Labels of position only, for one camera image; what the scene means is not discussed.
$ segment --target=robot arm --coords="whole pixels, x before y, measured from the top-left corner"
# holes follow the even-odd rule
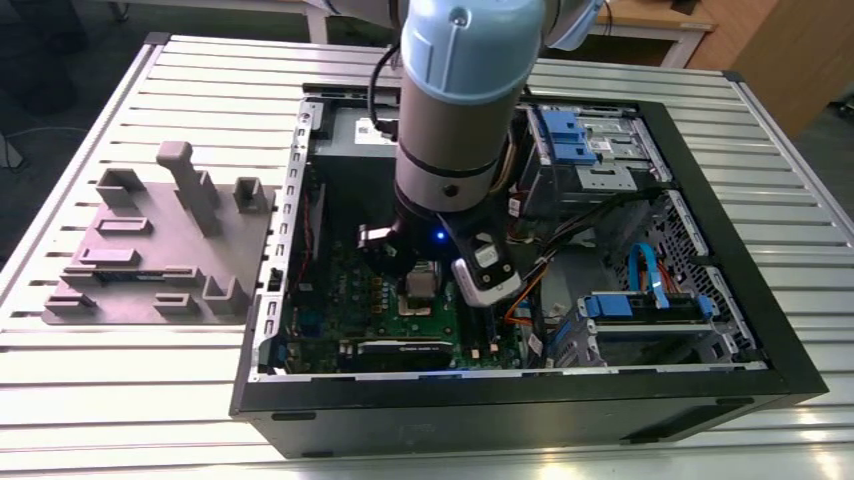
[[[360,248],[390,275],[416,259],[449,264],[472,306],[521,283],[486,202],[518,95],[542,44],[576,48],[603,1],[310,0],[332,13],[402,24],[397,221],[362,231]]]
[[[333,15],[358,18],[374,25],[400,30],[405,23],[409,3],[416,3],[418,0],[416,2],[409,0],[305,1]],[[592,28],[604,0],[540,0],[540,2],[544,4],[542,45],[561,50],[573,50]],[[453,4],[452,1],[434,3]]]

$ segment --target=black case frame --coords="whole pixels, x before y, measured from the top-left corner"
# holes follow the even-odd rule
[[[361,87],[305,91],[362,102]],[[637,110],[709,248],[704,261],[723,273],[768,369],[254,383],[246,381],[250,311],[230,415],[248,420],[286,457],[673,441],[827,392],[664,106],[536,95],[520,102]]]

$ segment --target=aluminum table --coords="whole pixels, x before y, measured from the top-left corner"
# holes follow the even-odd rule
[[[717,480],[854,471],[851,221],[749,89],[719,72],[542,60],[529,85],[667,105],[829,387],[799,408],[675,444],[284,460],[228,417],[242,326],[45,325],[42,302],[101,201],[93,183],[103,169],[131,167],[141,180],[165,181],[157,144],[186,140],[214,183],[256,176],[281,184],[300,85],[364,84],[380,54],[149,38],[0,273],[0,474]],[[396,85],[392,72],[380,83]]]

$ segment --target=green circuit board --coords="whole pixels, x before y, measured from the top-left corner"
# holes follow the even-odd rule
[[[452,283],[446,283],[432,303],[416,306],[404,303],[401,309],[398,302],[406,300],[398,297],[396,286],[373,274],[358,253],[334,243],[330,254],[322,305],[298,308],[292,319],[300,330],[298,341],[288,347],[289,364],[296,372],[334,373],[338,354],[346,345],[408,339],[450,343],[450,368],[513,367],[518,358],[514,338],[496,338],[494,347],[474,354],[461,347]]]

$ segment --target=open pc tower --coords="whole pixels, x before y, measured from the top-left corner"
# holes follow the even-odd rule
[[[520,272],[585,223],[537,296],[472,309],[433,262],[394,281],[361,261],[394,155],[364,93],[305,87],[260,259],[230,413],[285,457],[669,442],[825,392],[660,104],[521,98]]]

